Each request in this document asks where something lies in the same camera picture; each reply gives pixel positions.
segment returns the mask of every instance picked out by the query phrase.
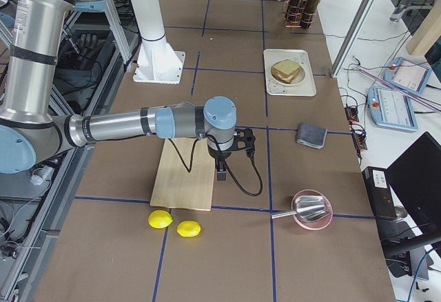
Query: white desk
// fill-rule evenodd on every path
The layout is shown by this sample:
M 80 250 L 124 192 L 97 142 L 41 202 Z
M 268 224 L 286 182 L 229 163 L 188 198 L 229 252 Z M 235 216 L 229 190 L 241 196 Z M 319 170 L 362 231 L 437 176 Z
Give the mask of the white desk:
M 335 60 L 343 39 L 332 37 L 331 35 L 346 35 L 361 1 L 362 0 L 322 0 L 318 6 L 323 31 L 327 35 L 327 47 L 332 61 Z M 376 4 L 367 17 L 367 20 L 365 21 L 365 24 L 358 37 L 363 39 L 386 39 L 406 32 L 407 27 L 402 21 L 392 23 L 389 20 L 389 16 L 392 12 L 393 4 L 390 0 L 376 0 Z M 347 68 L 350 63 L 355 63 L 353 56 L 357 57 L 357 59 L 360 60 L 361 65 L 366 68 L 384 66 L 388 57 L 397 47 L 398 43 L 400 43 L 401 39 L 403 39 L 403 37 L 404 39 L 407 38 L 408 35 L 409 33 L 396 39 L 383 42 L 363 41 L 357 39 L 353 45 L 351 54 L 347 57 L 343 67 Z M 405 44 L 401 47 L 401 50 L 396 56 L 410 58 L 410 60 L 417 63 L 425 61 L 424 57 L 410 56 L 406 50 Z M 374 74 L 378 74 L 380 73 L 380 70 L 381 69 L 372 70 L 372 72 L 374 72 Z M 373 83 L 373 80 L 368 79 L 356 71 L 349 71 L 349 80 L 350 87 L 363 94 L 368 92 L 368 89 Z M 340 71 L 338 75 L 338 84 L 340 87 L 347 89 L 346 70 Z M 431 75 L 429 85 L 434 85 L 437 87 L 441 86 L 434 74 Z M 349 92 L 349 95 L 358 100 L 359 104 L 364 103 L 365 98 L 360 94 L 357 94 L 349 89 L 347 89 L 347 91 Z M 440 102 L 441 91 L 426 88 L 423 97 Z M 350 103 L 350 105 L 353 104 L 353 100 L 348 99 L 348 103 Z M 424 108 L 414 102 L 413 108 L 415 111 L 430 111 L 430 109 Z M 441 116 L 439 114 L 417 115 L 419 130 L 414 133 L 379 128 L 373 124 L 368 112 L 365 115 L 365 109 L 363 106 L 359 107 L 359 117 L 361 124 L 367 131 L 368 147 L 368 151 L 362 154 L 362 169 L 368 165 L 387 168 L 425 131 L 429 131 L 438 142 L 441 142 Z M 415 223 L 409 219 L 409 225 L 414 226 Z M 431 253 L 431 257 L 435 261 L 434 267 L 441 269 L 441 259 L 435 254 L 435 252 Z M 439 299 L 439 296 L 441 296 L 441 274 L 430 271 L 429 276 L 429 282 L 419 282 L 421 288 L 428 287 L 430 290 L 425 293 L 421 290 L 415 290 L 412 294 L 411 301 L 437 301 L 437 299 Z M 405 276 L 397 279 L 391 275 L 391 281 L 396 293 L 396 298 L 406 301 L 412 278 Z

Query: computer monitor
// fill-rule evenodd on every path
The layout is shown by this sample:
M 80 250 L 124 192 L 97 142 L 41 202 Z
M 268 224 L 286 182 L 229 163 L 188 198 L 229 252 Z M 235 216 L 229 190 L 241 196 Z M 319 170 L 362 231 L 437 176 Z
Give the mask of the computer monitor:
M 441 230 L 441 145 L 425 132 L 385 171 L 386 180 L 423 235 Z M 431 244 L 441 248 L 441 242 Z

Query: white tray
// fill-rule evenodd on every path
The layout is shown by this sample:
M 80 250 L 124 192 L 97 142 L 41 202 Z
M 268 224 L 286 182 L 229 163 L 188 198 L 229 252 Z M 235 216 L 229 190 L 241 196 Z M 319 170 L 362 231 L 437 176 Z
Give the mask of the white tray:
M 300 67 L 305 71 L 305 79 L 298 85 L 283 85 L 283 83 L 275 80 L 271 75 L 271 67 L 284 59 L 291 59 L 299 63 Z M 308 53 L 304 50 L 265 49 L 263 51 L 263 61 L 265 64 L 265 82 L 268 94 L 286 97 L 313 97 L 317 94 Z

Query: blue tablet device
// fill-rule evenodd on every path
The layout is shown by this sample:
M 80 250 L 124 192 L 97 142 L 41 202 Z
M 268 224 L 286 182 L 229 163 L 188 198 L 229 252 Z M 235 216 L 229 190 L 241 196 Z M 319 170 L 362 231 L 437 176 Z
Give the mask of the blue tablet device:
M 432 69 L 404 57 L 397 57 L 391 65 L 395 66 L 395 69 L 389 68 L 384 73 L 384 79 L 402 90 L 421 96 L 429 81 Z
M 410 98 L 390 88 L 372 86 L 367 100 L 376 125 L 406 132 L 418 131 Z

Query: wooden cutting board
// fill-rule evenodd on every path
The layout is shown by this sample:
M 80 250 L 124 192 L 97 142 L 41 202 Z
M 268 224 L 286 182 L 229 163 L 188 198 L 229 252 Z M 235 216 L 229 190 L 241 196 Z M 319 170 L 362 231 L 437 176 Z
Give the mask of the wooden cutting board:
M 187 166 L 194 139 L 173 139 Z M 184 168 L 170 141 L 165 140 L 154 183 L 152 207 L 182 208 L 209 211 L 212 208 L 214 159 L 208 154 L 207 140 L 198 141 L 193 168 Z

